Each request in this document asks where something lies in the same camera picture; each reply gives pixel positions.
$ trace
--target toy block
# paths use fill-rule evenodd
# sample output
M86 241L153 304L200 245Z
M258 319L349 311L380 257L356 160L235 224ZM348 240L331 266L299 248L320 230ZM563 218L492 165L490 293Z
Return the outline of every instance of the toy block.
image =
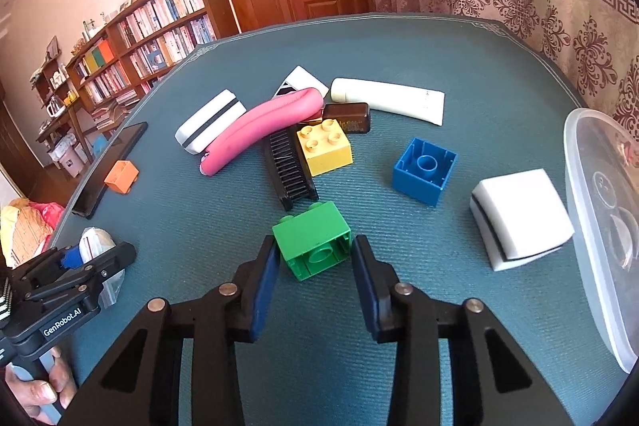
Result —
M457 155L413 138L393 167L392 187L430 206L437 206Z
M333 267L349 255L351 228L333 201L315 202L299 215L286 215L273 226L284 262L298 280Z
M351 144L336 120L324 120L298 131L311 175L324 174L353 162Z
M129 193L139 172L131 161L116 161L111 171L104 178L104 183L117 193Z

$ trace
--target triangular cutout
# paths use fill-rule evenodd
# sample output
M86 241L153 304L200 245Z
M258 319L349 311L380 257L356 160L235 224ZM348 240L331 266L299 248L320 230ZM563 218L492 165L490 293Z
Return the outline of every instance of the triangular cutout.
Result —
M531 386L530 376L494 329L486 331L486 345L497 392L509 393Z
M129 344L117 356L107 374L100 382L107 390L133 393L137 384L137 374L140 371L142 353L145 351L146 329L140 329L135 333Z

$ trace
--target teal tablecloth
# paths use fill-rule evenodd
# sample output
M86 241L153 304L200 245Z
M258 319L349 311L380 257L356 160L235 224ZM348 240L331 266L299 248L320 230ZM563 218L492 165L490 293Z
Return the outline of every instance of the teal tablecloth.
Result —
M149 124L129 156L140 170L131 192L108 192L90 222L68 214L57 233L63 246L100 226L138 250L117 305L73 338L79 379L150 298L199 297L257 254L283 215L258 147L207 178L173 136L222 89L251 108L296 65L327 85L342 76L446 93L442 127L373 111L371 132L351 137L355 164L315 178L321 199L335 201L403 280L437 299L485 301L576 424L590 425L625 374L595 329L572 243L493 273L468 209L481 179L532 168L545 168L564 197L562 130L579 98L500 23L450 16L374 14L265 28L199 48L147 96L127 122ZM437 208L391 188L392 165L413 137L458 153ZM450 424L441 351L443 424ZM263 337L238 347L247 424L384 425L393 366L394 346L376 345L365 330L350 262L303 283L282 266ZM188 367L183 382L187 424Z

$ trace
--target fingernail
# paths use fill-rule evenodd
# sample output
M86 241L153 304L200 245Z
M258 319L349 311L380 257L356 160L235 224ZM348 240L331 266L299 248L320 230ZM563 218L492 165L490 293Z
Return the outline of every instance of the fingernail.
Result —
M58 395L55 390L51 388L51 385L49 383L44 381L40 383L40 395L43 399L46 399L47 401L50 401L52 403L58 399Z

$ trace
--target blue toy block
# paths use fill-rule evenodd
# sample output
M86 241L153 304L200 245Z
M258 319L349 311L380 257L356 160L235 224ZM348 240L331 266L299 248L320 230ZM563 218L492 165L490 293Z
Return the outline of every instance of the blue toy block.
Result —
M437 206L455 161L454 152L413 138L393 167L392 187L430 206Z

